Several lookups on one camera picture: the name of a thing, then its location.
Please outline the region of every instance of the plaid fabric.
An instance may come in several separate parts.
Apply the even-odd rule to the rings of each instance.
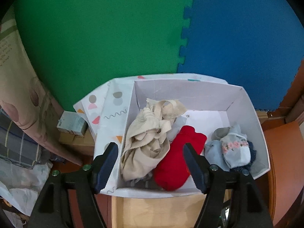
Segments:
[[[41,152],[42,147],[24,133],[1,108],[0,158],[32,169],[35,164],[41,162]]]

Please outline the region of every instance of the curtain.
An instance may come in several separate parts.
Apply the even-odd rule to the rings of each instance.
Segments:
[[[23,47],[11,7],[0,26],[0,106],[38,144],[75,164],[59,142],[62,107],[38,79]]]

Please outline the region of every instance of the red rolled sock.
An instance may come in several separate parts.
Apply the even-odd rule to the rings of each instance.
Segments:
[[[196,133],[193,127],[183,126],[171,143],[167,155],[154,169],[155,182],[167,191],[182,187],[190,176],[183,156],[183,146],[186,143],[191,143],[197,154],[200,154],[206,140],[207,137],[204,134]]]

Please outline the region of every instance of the green foam mat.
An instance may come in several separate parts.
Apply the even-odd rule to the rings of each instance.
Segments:
[[[104,82],[176,73],[189,0],[16,0],[37,75],[65,110]]]

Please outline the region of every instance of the metal screw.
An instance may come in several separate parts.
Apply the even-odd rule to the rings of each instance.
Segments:
[[[91,165],[90,164],[85,164],[82,169],[83,170],[89,170],[89,169],[91,169]]]
[[[52,172],[52,176],[58,176],[60,174],[60,171],[59,170],[54,170]]]
[[[248,176],[249,175],[249,171],[246,170],[246,169],[244,169],[244,170],[242,170],[242,174],[245,175],[245,176]]]
[[[210,165],[210,169],[217,171],[219,169],[219,167],[216,164],[212,164],[212,165]]]

